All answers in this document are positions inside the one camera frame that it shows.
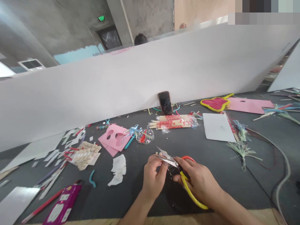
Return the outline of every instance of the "scissors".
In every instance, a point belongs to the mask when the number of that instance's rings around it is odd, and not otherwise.
[[[191,190],[188,188],[188,185],[187,185],[187,181],[189,181],[189,179],[184,175],[183,173],[183,169],[182,167],[178,164],[178,162],[176,162],[171,156],[169,156],[164,150],[160,149],[159,147],[157,147],[160,152],[164,155],[164,157],[160,156],[160,155],[155,155],[157,158],[161,159],[162,161],[178,168],[179,170],[179,173],[180,173],[180,176],[181,176],[181,179],[182,179],[182,182],[183,182],[183,185],[184,185],[184,189],[187,191],[188,195],[191,197],[191,199],[193,200],[193,202],[200,208],[202,209],[208,209],[208,207],[202,203],[200,203],[196,198],[195,196],[192,194]],[[182,159],[189,159],[193,162],[196,162],[195,160],[193,160],[191,157],[189,156],[183,156],[181,157]]]

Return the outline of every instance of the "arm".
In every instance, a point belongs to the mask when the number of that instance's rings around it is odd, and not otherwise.
[[[149,210],[165,184],[168,164],[163,162],[159,172],[156,172],[156,168],[161,162],[162,161],[154,155],[149,157],[144,167],[143,188],[118,225],[142,225],[145,223]]]
[[[174,159],[189,174],[191,179],[187,185],[193,195],[222,218],[233,225],[263,225],[261,221],[221,189],[206,166],[189,159],[183,160],[179,157]],[[175,175],[173,179],[182,185],[180,175]]]

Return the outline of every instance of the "smartphone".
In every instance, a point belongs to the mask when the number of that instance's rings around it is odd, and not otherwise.
[[[158,94],[159,104],[162,109],[163,115],[171,115],[173,113],[173,107],[171,103],[169,92],[160,92]]]

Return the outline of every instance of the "exit sign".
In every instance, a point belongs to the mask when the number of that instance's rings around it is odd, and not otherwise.
[[[99,17],[98,17],[98,20],[99,20],[100,22],[106,20],[105,15],[99,16]]]

